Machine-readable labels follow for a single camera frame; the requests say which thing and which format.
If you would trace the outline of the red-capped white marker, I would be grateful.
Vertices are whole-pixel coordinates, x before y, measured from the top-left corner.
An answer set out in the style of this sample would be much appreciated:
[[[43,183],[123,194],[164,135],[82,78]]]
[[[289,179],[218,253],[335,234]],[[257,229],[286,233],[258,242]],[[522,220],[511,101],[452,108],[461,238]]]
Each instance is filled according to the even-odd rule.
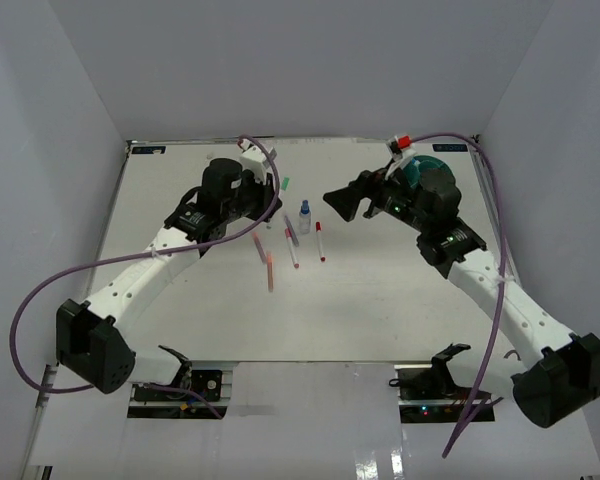
[[[316,232],[316,241],[318,247],[319,258],[322,263],[326,262],[326,255],[324,251],[324,243],[323,243],[323,234],[322,234],[322,226],[321,222],[317,221],[315,223],[315,232]]]

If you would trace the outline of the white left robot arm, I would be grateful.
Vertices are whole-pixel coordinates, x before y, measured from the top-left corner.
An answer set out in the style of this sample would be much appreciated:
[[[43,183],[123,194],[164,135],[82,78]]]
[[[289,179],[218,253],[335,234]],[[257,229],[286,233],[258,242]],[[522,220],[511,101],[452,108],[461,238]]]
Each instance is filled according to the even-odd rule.
[[[268,221],[281,207],[269,168],[269,161],[253,152],[212,160],[200,186],[165,219],[144,259],[82,303],[67,300],[59,307],[58,362],[104,394],[125,383],[154,383],[168,398],[185,396],[190,360],[163,345],[135,351],[127,338],[162,291],[225,237],[229,224],[242,218]]]

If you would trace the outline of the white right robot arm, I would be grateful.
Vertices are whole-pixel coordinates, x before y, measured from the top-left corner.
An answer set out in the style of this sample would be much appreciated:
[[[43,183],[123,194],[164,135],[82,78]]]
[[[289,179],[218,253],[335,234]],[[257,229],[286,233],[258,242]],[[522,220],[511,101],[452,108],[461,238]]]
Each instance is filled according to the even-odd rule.
[[[383,212],[418,232],[425,261],[494,320],[520,357],[521,371],[505,364],[486,375],[486,391],[513,399],[528,420],[548,428],[600,396],[600,339],[577,335],[505,281],[485,241],[460,218],[461,198],[453,174],[440,168],[415,185],[400,170],[365,170],[323,196],[347,222],[367,199],[365,217]]]

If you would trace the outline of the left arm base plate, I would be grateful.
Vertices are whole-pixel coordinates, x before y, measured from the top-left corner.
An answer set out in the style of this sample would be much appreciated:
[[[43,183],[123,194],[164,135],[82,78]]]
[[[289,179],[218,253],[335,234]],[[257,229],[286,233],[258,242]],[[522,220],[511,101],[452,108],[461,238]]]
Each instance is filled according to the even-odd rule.
[[[136,419],[221,420],[231,393],[222,370],[191,370],[167,390],[134,385],[127,416]]]

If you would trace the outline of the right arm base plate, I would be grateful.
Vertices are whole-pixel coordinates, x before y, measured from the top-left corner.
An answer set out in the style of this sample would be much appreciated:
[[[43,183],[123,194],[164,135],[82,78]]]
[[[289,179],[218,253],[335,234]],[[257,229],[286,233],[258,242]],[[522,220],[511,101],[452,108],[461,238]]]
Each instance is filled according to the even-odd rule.
[[[396,390],[403,425],[453,424],[460,419],[470,387],[438,386],[427,363],[397,364],[394,369],[389,386]]]

